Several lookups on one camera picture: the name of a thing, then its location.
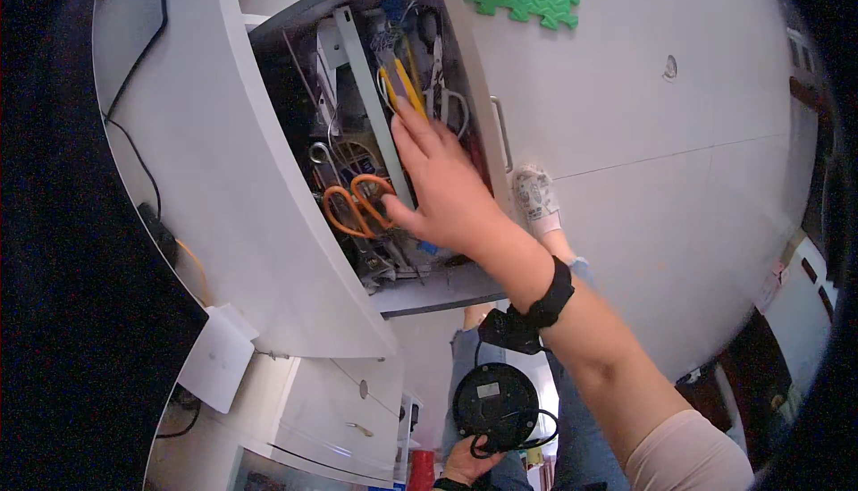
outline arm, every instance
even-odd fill
[[[420,211],[385,196],[388,215],[421,239],[479,263],[504,287],[520,311],[542,298],[551,283],[551,255],[514,224],[445,127],[429,126],[402,106],[392,123],[402,163]],[[673,389],[611,307],[573,276],[575,293],[546,344],[574,378],[621,466],[649,432],[691,406]]]

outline clutter of tools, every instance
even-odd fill
[[[469,154],[479,154],[467,99],[447,85],[445,69],[455,61],[445,57],[451,40],[443,11],[421,0],[384,0],[362,13],[337,8],[317,25],[310,58],[296,56],[283,37],[316,107],[306,178],[366,290],[399,279],[423,283],[466,261],[397,228],[381,202],[388,193],[417,207],[391,135],[400,101],[443,122]]]

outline hand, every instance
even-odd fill
[[[420,207],[411,211],[394,195],[385,195],[388,216],[420,239],[474,258],[487,230],[509,220],[459,140],[445,125],[430,125],[402,101],[391,130]]]
[[[480,476],[486,474],[493,466],[498,464],[504,458],[505,453],[496,453],[486,459],[477,459],[471,455],[471,443],[474,441],[474,436],[471,435],[466,439],[462,439],[453,446],[450,457],[447,458],[447,464],[444,467],[445,478],[450,478],[454,482],[463,483],[467,486],[474,485],[474,481]],[[479,454],[485,455],[479,449],[488,441],[488,437],[483,435],[477,441],[475,450]]]

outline orange scissors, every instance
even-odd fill
[[[352,191],[349,193],[345,187],[341,185],[331,185],[328,189],[324,191],[324,197],[322,199],[322,207],[324,208],[324,215],[328,218],[328,221],[331,222],[335,227],[339,228],[342,232],[347,235],[357,236],[358,238],[376,238],[378,235],[372,230],[370,230],[369,225],[366,223],[366,218],[363,217],[360,213],[360,208],[354,203],[352,200],[352,195],[358,199],[360,207],[362,207],[365,211],[367,211],[373,219],[379,222],[381,228],[387,230],[394,226],[393,222],[390,219],[386,219],[382,217],[379,212],[372,207],[370,201],[360,192],[360,185],[364,182],[372,182],[373,184],[378,185],[384,193],[390,193],[391,195],[395,195],[393,191],[393,186],[391,186],[387,180],[380,178],[376,175],[357,175],[352,179],[351,189]],[[349,228],[346,225],[342,224],[339,219],[336,218],[334,212],[331,210],[330,201],[331,198],[335,195],[340,195],[346,200],[346,204],[349,205],[349,210],[354,215],[354,219],[358,223],[360,227],[359,230],[355,230],[354,228]]]

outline black round device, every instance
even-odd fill
[[[550,442],[557,435],[557,418],[539,408],[539,397],[528,376],[502,362],[479,365],[465,375],[453,396],[453,421],[462,437],[474,435],[471,455],[480,459],[498,452],[526,450]],[[540,414],[554,421],[554,433],[527,441]],[[476,451],[477,439],[488,441]]]

